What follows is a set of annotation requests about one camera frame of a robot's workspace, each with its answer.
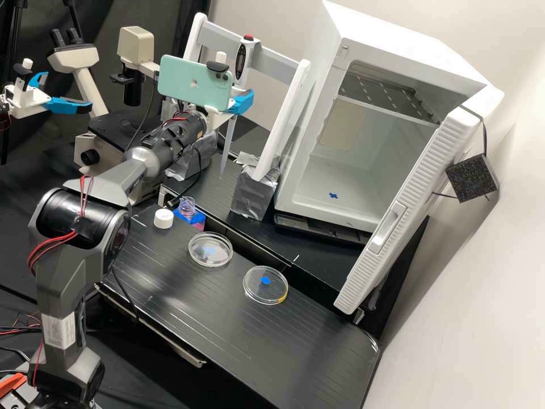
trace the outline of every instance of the white bottle cap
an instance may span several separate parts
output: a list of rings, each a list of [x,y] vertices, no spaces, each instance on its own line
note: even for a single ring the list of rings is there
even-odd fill
[[[172,222],[174,220],[174,213],[168,209],[159,209],[155,212],[155,218],[153,219],[153,224],[158,228],[168,229],[172,227]]]
[[[23,63],[21,64],[23,66],[23,68],[26,68],[26,69],[31,69],[32,68],[32,60],[31,59],[24,59],[23,60]]]
[[[227,54],[225,54],[223,51],[218,51],[216,53],[216,62],[225,64],[226,61],[227,61]]]

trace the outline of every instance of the white wall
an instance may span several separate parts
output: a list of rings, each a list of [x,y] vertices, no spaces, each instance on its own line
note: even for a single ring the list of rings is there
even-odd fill
[[[392,316],[364,409],[545,407],[545,48],[519,85],[517,123],[490,153],[499,201],[438,277],[423,269],[400,298],[397,310],[418,302]],[[445,223],[480,221],[459,216]]]
[[[437,37],[497,87],[510,92],[543,37],[545,2],[532,0],[336,0],[337,3]],[[294,59],[303,55],[320,0],[215,0],[210,19]],[[270,129],[287,87],[251,73],[256,91],[246,116]]]

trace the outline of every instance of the black foam block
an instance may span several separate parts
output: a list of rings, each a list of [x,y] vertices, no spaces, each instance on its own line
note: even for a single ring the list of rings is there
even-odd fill
[[[460,203],[498,190],[498,181],[484,154],[452,165],[445,172]]]

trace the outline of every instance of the petri dish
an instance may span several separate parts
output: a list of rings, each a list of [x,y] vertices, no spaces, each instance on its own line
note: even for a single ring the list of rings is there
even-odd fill
[[[255,266],[248,270],[242,285],[246,294],[261,304],[275,305],[288,295],[288,281],[281,272],[268,266]]]
[[[198,233],[187,247],[191,258],[205,267],[221,267],[233,257],[233,245],[227,237],[217,233]]]

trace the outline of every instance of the gray robot arm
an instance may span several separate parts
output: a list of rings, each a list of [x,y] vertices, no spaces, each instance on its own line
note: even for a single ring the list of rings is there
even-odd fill
[[[206,133],[200,113],[184,116],[176,130],[155,129],[141,146],[127,152],[121,164],[94,178],[84,217],[79,216],[79,180],[49,191],[38,204],[29,223],[37,243],[70,231],[78,233],[35,264],[44,340],[31,360],[28,381],[40,392],[40,404],[48,400],[45,403],[53,407],[62,402],[62,407],[86,408],[98,390],[104,365],[86,346],[82,299],[107,274],[127,239],[128,194],[142,179],[163,172]]]

